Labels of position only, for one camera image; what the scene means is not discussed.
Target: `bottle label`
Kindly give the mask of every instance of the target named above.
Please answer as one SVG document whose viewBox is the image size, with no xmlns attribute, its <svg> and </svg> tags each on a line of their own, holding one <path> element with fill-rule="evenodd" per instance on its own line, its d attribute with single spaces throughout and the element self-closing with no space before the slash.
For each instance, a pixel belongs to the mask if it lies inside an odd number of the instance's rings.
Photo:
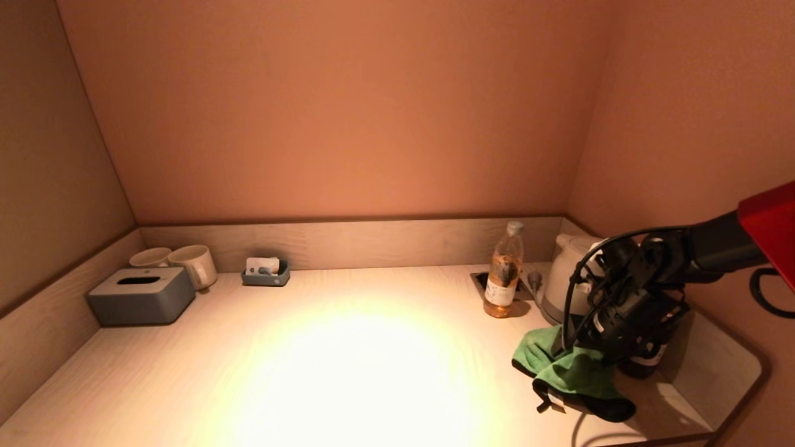
<svg viewBox="0 0 795 447">
<path fill-rule="evenodd" d="M 515 287 L 497 286 L 491 280 L 486 284 L 486 301 L 493 305 L 510 305 L 514 300 L 515 294 Z"/>
<path fill-rule="evenodd" d="M 657 353 L 657 355 L 650 359 L 644 359 L 643 357 L 631 357 L 630 360 L 645 367 L 656 367 L 658 364 L 660 364 L 660 360 L 662 360 L 662 355 L 665 354 L 665 349 L 667 347 L 668 347 L 667 344 L 663 344 L 662 346 L 660 346 L 660 351 Z"/>
</svg>

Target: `bottle cap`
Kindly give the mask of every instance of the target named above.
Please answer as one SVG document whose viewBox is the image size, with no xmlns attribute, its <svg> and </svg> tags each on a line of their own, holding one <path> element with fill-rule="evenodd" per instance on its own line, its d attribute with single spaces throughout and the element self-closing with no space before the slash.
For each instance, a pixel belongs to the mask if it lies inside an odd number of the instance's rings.
<svg viewBox="0 0 795 447">
<path fill-rule="evenodd" d="M 516 220 L 511 220 L 508 223 L 508 234 L 512 236 L 516 236 L 525 229 L 525 225 L 522 222 L 518 222 Z"/>
</svg>

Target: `tissue box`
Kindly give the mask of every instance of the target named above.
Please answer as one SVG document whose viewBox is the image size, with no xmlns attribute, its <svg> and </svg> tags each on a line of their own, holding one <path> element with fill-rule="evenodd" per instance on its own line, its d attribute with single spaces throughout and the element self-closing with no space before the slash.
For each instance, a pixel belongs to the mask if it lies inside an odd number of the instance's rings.
<svg viewBox="0 0 795 447">
<path fill-rule="evenodd" d="M 282 287 L 290 280 L 290 265 L 284 259 L 279 259 L 279 274 L 272 276 L 269 274 L 246 274 L 244 270 L 240 274 L 244 286 L 272 286 Z"/>
<path fill-rule="evenodd" d="M 88 292 L 102 326 L 170 325 L 196 296 L 183 267 L 121 269 Z"/>
</svg>

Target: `wall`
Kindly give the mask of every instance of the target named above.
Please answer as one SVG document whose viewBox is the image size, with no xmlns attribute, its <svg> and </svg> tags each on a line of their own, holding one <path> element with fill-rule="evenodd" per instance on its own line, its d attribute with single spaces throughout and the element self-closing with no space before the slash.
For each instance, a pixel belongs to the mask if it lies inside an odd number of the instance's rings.
<svg viewBox="0 0 795 447">
<path fill-rule="evenodd" d="M 0 2 L 0 317 L 133 216 L 55 2 Z"/>
<path fill-rule="evenodd" d="M 58 3 L 141 224 L 560 214 L 615 5 Z"/>
<path fill-rule="evenodd" d="M 689 224 L 795 179 L 795 3 L 626 2 L 568 206 L 604 235 Z M 795 414 L 795 324 L 749 271 L 689 296 L 758 345 L 773 376 L 726 445 L 781 445 Z M 771 300 L 795 308 L 778 280 Z"/>
</svg>

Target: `mug handle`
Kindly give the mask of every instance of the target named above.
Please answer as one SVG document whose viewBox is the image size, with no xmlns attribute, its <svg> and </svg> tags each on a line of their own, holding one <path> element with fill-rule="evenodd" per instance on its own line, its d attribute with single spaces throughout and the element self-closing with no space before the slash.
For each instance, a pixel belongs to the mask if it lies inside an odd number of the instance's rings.
<svg viewBox="0 0 795 447">
<path fill-rule="evenodd" d="M 194 264 L 193 270 L 196 272 L 196 276 L 199 277 L 199 284 L 203 286 L 204 284 L 208 284 L 210 282 L 210 278 L 207 276 L 207 271 L 204 269 L 204 266 L 201 264 Z"/>
</svg>

